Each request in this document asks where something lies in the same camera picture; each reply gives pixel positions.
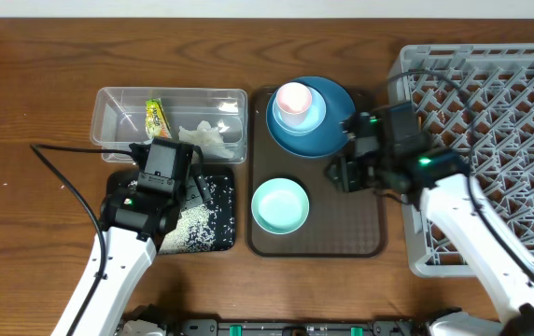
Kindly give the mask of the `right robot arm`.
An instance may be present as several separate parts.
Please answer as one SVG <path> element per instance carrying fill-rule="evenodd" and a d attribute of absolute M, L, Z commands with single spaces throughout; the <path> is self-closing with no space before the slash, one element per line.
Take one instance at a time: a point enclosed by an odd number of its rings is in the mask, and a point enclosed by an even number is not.
<path fill-rule="evenodd" d="M 352 143 L 328 166 L 343 192 L 370 189 L 416 208 L 467 262 L 498 314 L 493 322 L 448 310 L 423 335 L 534 335 L 534 257 L 495 212 L 451 148 L 433 147 L 410 104 L 356 112 L 342 121 Z"/>

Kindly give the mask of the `light blue bowl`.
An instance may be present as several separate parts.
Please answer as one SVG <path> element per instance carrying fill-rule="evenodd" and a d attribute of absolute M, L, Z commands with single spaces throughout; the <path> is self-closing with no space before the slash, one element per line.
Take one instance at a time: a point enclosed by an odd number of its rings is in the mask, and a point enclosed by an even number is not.
<path fill-rule="evenodd" d="M 298 126 L 288 126 L 280 117 L 280 111 L 275 103 L 275 98 L 272 103 L 272 117 L 275 123 L 285 132 L 293 136 L 307 135 L 317 129 L 317 127 L 324 121 L 326 116 L 326 105 L 322 95 L 315 89 L 307 86 L 312 93 L 313 101 L 309 107 L 306 118 Z"/>

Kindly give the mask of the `white cooked rice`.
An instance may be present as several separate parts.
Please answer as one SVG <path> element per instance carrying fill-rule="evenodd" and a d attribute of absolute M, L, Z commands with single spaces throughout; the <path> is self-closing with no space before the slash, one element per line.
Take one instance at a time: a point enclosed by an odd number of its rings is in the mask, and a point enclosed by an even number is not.
<path fill-rule="evenodd" d="M 234 245 L 233 179 L 228 175 L 208 175 L 205 180 L 212 200 L 181 212 L 176 229 L 164 236 L 160 255 L 224 251 Z"/>

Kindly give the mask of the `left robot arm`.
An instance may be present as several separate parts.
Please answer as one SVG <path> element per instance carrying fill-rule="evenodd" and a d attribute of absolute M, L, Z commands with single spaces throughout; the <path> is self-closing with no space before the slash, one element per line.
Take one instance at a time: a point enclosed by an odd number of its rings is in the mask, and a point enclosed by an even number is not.
<path fill-rule="evenodd" d="M 131 144 L 137 170 L 106 194 L 94 223 L 99 231 L 56 335 L 112 335 L 163 237 L 185 208 L 210 201 L 200 147 L 157 137 Z"/>

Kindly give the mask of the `white tissue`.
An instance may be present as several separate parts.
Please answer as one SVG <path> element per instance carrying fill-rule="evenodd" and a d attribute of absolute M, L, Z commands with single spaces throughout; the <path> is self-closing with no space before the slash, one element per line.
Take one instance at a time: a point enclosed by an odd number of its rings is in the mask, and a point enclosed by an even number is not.
<path fill-rule="evenodd" d="M 178 139 L 200 147 L 206 158 L 232 159 L 234 156 L 234 152 L 226 148 L 219 127 L 212 127 L 206 120 L 202 120 L 195 130 L 180 126 Z"/>

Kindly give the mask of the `dark blue plate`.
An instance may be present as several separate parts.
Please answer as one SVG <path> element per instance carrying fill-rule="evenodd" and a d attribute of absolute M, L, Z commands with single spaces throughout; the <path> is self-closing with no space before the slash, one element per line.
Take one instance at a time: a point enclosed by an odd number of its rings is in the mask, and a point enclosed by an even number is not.
<path fill-rule="evenodd" d="M 275 95 L 266 107 L 266 124 L 270 135 L 284 150 L 305 158 L 320 158 L 335 154 L 348 143 L 342 122 L 355 111 L 355 104 L 348 91 L 338 83 L 324 77 L 297 77 L 299 82 L 315 89 L 324 99 L 324 120 L 307 135 L 295 136 L 284 131 L 274 116 Z"/>

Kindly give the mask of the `green snack wrapper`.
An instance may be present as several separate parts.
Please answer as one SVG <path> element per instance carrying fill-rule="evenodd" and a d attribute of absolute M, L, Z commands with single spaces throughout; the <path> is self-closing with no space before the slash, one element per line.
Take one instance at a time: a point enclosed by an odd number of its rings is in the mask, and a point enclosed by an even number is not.
<path fill-rule="evenodd" d="M 146 133 L 149 139 L 155 137 L 171 138 L 171 127 L 165 116 L 160 99 L 146 101 Z"/>

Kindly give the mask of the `pink cup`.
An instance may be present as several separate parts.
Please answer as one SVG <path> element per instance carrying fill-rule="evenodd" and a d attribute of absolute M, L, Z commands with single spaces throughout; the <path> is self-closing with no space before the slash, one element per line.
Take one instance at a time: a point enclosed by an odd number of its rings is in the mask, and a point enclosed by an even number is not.
<path fill-rule="evenodd" d="M 280 117 L 290 127 L 303 123 L 312 101 L 313 96 L 309 88 L 298 82 L 284 84 L 275 96 Z"/>

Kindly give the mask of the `mint green bowl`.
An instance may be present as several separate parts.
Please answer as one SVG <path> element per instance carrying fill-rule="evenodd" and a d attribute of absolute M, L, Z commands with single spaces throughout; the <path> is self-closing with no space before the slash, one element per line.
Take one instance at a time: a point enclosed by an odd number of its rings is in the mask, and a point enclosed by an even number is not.
<path fill-rule="evenodd" d="M 251 214 L 264 231 L 285 235 L 307 220 L 310 201 L 305 189 L 287 178 L 273 178 L 259 185 L 251 199 Z"/>

